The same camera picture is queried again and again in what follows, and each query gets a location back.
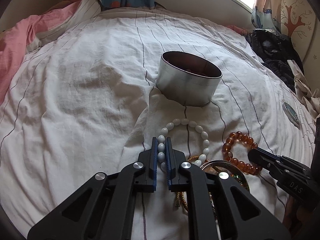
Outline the wide silver patterned bangle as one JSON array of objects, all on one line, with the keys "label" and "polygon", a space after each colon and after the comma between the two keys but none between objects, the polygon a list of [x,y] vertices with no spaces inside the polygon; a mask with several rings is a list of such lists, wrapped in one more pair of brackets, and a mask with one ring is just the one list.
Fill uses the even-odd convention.
[{"label": "wide silver patterned bangle", "polygon": [[243,188],[250,192],[249,184],[245,175],[235,165],[224,160],[207,161],[200,166],[200,169],[206,173],[218,175],[221,172],[227,173],[234,178]]}]

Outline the round tin lid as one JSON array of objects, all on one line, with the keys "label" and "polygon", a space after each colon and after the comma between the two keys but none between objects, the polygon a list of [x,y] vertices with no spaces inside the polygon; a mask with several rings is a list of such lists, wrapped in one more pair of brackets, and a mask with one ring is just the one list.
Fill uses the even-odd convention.
[{"label": "round tin lid", "polygon": [[297,115],[297,113],[295,112],[295,110],[287,103],[284,102],[283,103],[283,111],[286,114],[286,116],[288,117],[288,119],[297,127],[300,128],[300,120],[299,117]]}]

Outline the beige cloth bag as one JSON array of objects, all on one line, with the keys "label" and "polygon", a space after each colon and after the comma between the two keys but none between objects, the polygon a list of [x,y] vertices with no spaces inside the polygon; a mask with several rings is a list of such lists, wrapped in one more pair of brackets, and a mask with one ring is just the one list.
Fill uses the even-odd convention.
[{"label": "beige cloth bag", "polygon": [[316,121],[319,118],[320,111],[319,90],[311,91],[304,74],[294,60],[287,60],[287,63],[294,76],[296,97],[306,107],[314,121]]}]

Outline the white striped bed sheet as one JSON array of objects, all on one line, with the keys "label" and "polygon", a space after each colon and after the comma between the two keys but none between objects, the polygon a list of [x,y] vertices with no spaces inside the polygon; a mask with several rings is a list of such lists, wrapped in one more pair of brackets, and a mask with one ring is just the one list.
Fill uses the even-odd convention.
[{"label": "white striped bed sheet", "polygon": [[[182,106],[156,87],[161,54],[183,51],[218,66],[211,102]],[[297,128],[283,111],[297,113]],[[24,236],[99,171],[112,174],[150,148],[167,123],[188,119],[208,133],[210,160],[230,133],[305,165],[315,122],[243,36],[164,10],[92,16],[24,57],[1,104],[1,205]]]}]

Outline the round silver metal tin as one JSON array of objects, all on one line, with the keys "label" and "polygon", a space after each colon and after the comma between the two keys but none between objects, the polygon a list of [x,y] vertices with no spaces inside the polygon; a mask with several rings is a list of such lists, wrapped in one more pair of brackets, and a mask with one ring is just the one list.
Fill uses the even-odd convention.
[{"label": "round silver metal tin", "polygon": [[221,77],[220,68],[202,57],[166,51],[161,55],[156,86],[169,100],[203,107],[210,103]]}]

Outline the black clothing pile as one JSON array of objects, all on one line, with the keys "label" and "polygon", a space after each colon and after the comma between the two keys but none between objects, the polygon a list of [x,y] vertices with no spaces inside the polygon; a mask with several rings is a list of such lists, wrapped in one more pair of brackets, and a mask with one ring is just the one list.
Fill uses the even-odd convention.
[{"label": "black clothing pile", "polygon": [[301,71],[304,69],[302,61],[293,47],[291,38],[264,29],[255,29],[247,34],[245,38],[252,50],[263,60],[263,65],[294,92],[294,74],[288,61],[293,60]]}]

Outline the right side whale curtain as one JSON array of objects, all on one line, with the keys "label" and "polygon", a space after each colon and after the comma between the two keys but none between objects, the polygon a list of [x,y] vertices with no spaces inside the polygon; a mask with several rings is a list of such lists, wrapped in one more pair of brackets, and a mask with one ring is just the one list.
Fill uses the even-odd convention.
[{"label": "right side whale curtain", "polygon": [[281,0],[255,0],[251,21],[256,29],[270,29],[281,33]]}]

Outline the pink blanket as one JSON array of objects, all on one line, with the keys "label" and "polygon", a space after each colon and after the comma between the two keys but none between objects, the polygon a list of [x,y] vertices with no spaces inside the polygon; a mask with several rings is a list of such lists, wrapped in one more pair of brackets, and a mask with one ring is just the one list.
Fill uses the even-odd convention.
[{"label": "pink blanket", "polygon": [[80,8],[82,0],[62,0],[42,15],[31,15],[1,34],[1,102],[26,53],[44,45],[47,34],[57,34]]}]

